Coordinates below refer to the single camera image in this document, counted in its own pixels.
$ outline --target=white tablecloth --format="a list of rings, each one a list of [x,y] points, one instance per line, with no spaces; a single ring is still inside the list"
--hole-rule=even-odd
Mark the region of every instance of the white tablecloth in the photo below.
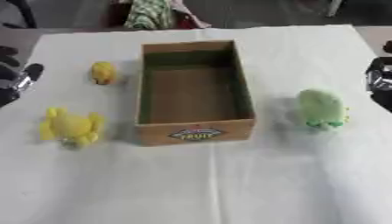
[[[140,147],[132,136],[141,44],[234,39],[257,113],[248,141]],[[351,26],[46,35],[45,73],[0,110],[0,223],[331,224],[392,222],[392,115],[373,103],[375,57]],[[113,62],[126,84],[96,86]],[[314,134],[293,119],[305,88],[340,95],[351,122]],[[81,151],[38,140],[47,107],[108,118]]]

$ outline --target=yellow toy chick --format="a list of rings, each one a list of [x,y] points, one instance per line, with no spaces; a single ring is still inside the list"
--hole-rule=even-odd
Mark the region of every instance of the yellow toy chick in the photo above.
[[[98,85],[108,85],[116,79],[116,68],[109,62],[95,62],[91,68],[91,75]]]
[[[84,117],[69,114],[64,108],[48,108],[45,120],[39,125],[39,134],[42,140],[58,138],[83,147],[98,140],[103,123],[103,116],[97,113]]]

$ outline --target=gray floor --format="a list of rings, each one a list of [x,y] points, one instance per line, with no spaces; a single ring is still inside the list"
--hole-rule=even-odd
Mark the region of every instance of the gray floor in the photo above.
[[[39,27],[102,27],[109,0],[29,0]],[[329,0],[185,0],[219,28],[276,25],[392,25],[392,0],[347,0],[337,17],[325,17]],[[18,12],[0,0],[0,21],[21,24]]]

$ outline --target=green plush toy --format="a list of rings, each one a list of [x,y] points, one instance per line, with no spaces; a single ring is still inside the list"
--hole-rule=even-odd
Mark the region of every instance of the green plush toy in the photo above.
[[[336,95],[317,89],[306,89],[298,96],[306,125],[329,130],[348,122],[347,110]]]

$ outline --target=open box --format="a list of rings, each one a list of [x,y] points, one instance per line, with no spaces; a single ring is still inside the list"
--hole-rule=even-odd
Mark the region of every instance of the open box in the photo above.
[[[247,139],[255,113],[234,41],[143,46],[144,145]]]

